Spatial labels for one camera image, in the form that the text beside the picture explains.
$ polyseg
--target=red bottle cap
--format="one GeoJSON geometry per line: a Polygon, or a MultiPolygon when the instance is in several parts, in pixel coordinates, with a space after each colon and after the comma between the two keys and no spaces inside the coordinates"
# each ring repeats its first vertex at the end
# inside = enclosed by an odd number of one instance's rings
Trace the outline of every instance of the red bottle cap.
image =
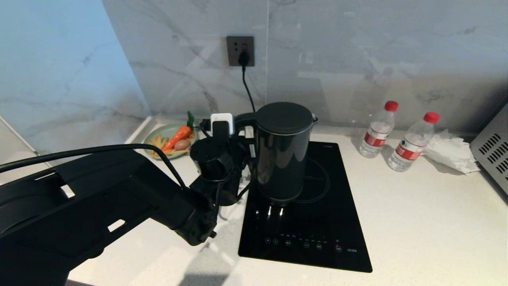
{"type": "Polygon", "coordinates": [[[397,101],[387,101],[385,104],[385,109],[387,111],[396,111],[399,108],[399,103],[397,101]]]}
{"type": "Polygon", "coordinates": [[[427,112],[423,117],[423,120],[427,121],[428,123],[435,124],[437,121],[439,121],[439,114],[435,112],[427,112]]]}

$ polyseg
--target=toy carrot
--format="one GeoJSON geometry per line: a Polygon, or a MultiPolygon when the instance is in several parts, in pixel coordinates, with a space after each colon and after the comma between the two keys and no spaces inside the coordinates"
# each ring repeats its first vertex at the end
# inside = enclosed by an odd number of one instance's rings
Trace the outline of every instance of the toy carrot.
{"type": "Polygon", "coordinates": [[[194,116],[191,114],[190,111],[187,111],[187,116],[188,116],[187,125],[182,125],[180,128],[178,128],[178,131],[176,131],[175,135],[173,135],[173,137],[169,139],[168,143],[166,143],[166,145],[164,145],[164,147],[162,148],[163,152],[173,149],[173,147],[178,141],[187,138],[192,133],[194,116]]]}

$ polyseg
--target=black glass cooktop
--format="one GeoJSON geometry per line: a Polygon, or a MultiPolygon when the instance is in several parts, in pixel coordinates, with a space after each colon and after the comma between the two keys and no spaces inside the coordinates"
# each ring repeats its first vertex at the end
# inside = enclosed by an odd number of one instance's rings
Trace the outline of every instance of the black glass cooktop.
{"type": "Polygon", "coordinates": [[[249,191],[238,255],[372,272],[339,146],[310,142],[303,191],[285,207],[249,191]]]}

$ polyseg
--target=tissue paper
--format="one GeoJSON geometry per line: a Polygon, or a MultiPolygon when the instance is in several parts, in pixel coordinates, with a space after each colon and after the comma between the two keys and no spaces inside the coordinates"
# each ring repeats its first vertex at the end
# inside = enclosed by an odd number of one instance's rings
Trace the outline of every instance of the tissue paper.
{"type": "Polygon", "coordinates": [[[423,155],[464,174],[480,170],[469,149],[469,143],[449,134],[448,129],[432,137],[423,155]]]}

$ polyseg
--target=plate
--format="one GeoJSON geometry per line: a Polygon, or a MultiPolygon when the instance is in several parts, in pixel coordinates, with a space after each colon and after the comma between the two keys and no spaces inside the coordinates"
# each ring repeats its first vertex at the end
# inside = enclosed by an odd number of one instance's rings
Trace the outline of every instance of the plate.
{"type": "MultiPolygon", "coordinates": [[[[154,140],[155,137],[157,137],[158,134],[160,134],[162,137],[168,137],[168,138],[172,138],[173,135],[175,135],[176,131],[178,131],[178,129],[180,128],[180,126],[182,125],[185,125],[185,123],[183,124],[171,124],[171,125],[164,125],[162,127],[159,127],[155,130],[153,130],[146,138],[145,138],[145,141],[143,143],[145,144],[148,144],[148,142],[150,140],[154,140]]],[[[192,139],[189,139],[191,142],[190,142],[190,145],[192,146],[192,144],[194,144],[194,142],[196,142],[196,140],[199,139],[199,134],[196,132],[197,129],[194,128],[194,133],[196,134],[196,136],[192,139]]],[[[150,154],[150,150],[145,150],[145,152],[148,154],[148,155],[151,155],[150,154]]],[[[180,156],[183,156],[185,154],[188,154],[188,152],[186,153],[178,153],[178,154],[173,154],[173,155],[169,155],[167,156],[170,160],[171,159],[175,159],[175,158],[178,158],[180,156]]],[[[155,156],[153,157],[155,160],[162,160],[159,156],[155,156]]]]}

